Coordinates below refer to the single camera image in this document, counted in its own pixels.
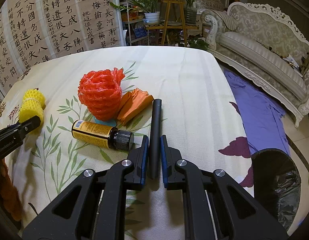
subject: purple cloth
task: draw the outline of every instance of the purple cloth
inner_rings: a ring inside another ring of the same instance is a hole
[[[237,102],[236,110],[241,115],[250,154],[266,148],[277,148],[290,155],[281,121],[284,109],[233,72],[224,69],[224,74]]]

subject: barcode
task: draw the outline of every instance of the barcode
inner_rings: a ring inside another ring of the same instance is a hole
[[[80,124],[82,124],[84,121],[78,121],[76,124],[75,124],[75,126],[74,126],[74,128],[79,128],[80,127]]]

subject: metal screw cap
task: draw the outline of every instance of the metal screw cap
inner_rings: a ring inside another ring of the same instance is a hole
[[[121,164],[122,164],[122,166],[128,167],[128,166],[131,165],[131,163],[132,162],[130,160],[123,160]]]
[[[226,174],[225,171],[222,169],[217,169],[215,173],[218,177],[223,177]]]
[[[84,174],[84,176],[86,176],[86,177],[90,177],[90,176],[93,175],[93,170],[85,170],[85,171],[83,172],[83,174]]]
[[[187,165],[187,161],[186,161],[186,160],[178,160],[178,161],[177,161],[177,164],[178,164],[179,166],[186,166],[186,165]]]

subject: black bottle cap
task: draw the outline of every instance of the black bottle cap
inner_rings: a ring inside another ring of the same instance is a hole
[[[131,132],[119,130],[114,137],[113,145],[116,149],[129,151],[134,142],[134,135]]]

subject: bottle label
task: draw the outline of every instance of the bottle label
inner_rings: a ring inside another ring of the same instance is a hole
[[[111,126],[78,120],[73,124],[72,136],[103,148],[109,148],[108,137]]]

